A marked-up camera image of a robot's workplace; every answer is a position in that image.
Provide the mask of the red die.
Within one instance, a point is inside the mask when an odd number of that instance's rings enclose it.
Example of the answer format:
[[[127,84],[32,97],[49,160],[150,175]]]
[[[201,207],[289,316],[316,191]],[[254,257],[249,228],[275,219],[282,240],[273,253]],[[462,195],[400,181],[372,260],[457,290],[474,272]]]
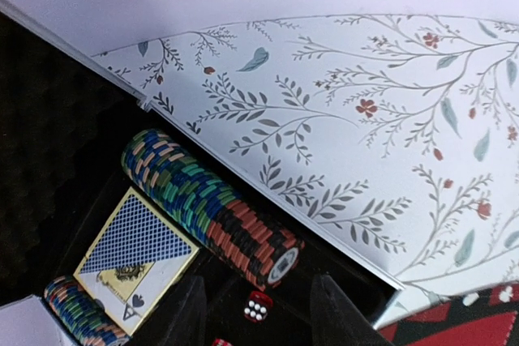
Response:
[[[212,342],[212,346],[233,346],[233,345],[227,340],[224,340],[222,338],[216,338]]]
[[[271,297],[265,293],[253,291],[247,299],[243,314],[248,320],[254,323],[261,323],[268,317],[272,307],[273,300]]]

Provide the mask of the floral table cover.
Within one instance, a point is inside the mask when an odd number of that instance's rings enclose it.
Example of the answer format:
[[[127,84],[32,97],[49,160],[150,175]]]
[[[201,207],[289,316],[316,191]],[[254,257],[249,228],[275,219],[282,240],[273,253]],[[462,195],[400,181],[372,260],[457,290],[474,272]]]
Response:
[[[518,26],[328,15],[94,60],[293,216],[405,285],[393,316],[518,278]]]

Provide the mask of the round red black poker mat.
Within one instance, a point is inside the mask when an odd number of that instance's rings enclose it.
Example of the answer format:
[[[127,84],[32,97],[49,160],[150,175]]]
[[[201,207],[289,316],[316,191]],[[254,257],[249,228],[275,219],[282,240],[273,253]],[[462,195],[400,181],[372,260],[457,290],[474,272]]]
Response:
[[[382,327],[379,333],[394,345],[517,345],[518,283],[453,297]]]

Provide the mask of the boxed card deck in case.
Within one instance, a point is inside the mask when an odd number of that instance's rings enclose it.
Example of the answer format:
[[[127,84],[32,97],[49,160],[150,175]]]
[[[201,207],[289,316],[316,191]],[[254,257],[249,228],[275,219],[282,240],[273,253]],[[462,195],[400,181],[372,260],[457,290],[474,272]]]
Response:
[[[198,252],[191,238],[129,188],[74,277],[126,334],[134,335]]]

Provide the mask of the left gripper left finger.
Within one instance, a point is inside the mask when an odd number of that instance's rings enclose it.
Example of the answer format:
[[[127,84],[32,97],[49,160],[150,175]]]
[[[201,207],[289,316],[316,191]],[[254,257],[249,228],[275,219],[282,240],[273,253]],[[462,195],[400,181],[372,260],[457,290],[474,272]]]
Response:
[[[139,344],[204,345],[206,320],[204,279],[188,276],[139,330]]]

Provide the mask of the chip row in case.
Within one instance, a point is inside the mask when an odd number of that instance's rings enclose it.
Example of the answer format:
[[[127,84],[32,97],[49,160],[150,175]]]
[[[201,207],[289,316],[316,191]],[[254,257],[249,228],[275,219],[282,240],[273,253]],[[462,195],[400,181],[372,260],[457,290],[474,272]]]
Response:
[[[121,165],[167,216],[259,290],[276,287],[296,266],[303,240],[163,131],[135,135]]]
[[[125,345],[131,339],[73,276],[51,281],[45,287],[44,299],[80,345]]]

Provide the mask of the aluminium poker chip case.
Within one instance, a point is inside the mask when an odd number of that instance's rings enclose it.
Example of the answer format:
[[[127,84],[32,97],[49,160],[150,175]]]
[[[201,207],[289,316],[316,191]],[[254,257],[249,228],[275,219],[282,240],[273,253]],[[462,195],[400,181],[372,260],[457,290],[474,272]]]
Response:
[[[100,67],[88,68],[49,32],[7,1],[1,3],[1,299],[41,293],[69,273],[129,186],[120,157],[138,131],[163,126]],[[238,306],[251,284],[208,250],[187,268],[200,277],[208,317],[206,340],[245,345],[308,345],[309,303],[315,274],[328,273],[370,321],[380,318],[397,291],[260,194],[264,155],[232,172],[229,165],[172,130],[209,168],[299,233],[302,262],[274,289],[274,315],[247,323]]]

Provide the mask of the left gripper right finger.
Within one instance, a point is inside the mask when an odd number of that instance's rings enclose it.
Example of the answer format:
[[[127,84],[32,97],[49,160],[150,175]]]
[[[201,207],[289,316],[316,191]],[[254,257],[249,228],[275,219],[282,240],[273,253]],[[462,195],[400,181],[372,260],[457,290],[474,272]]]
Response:
[[[329,275],[313,277],[310,314],[313,345],[392,345],[362,316]]]

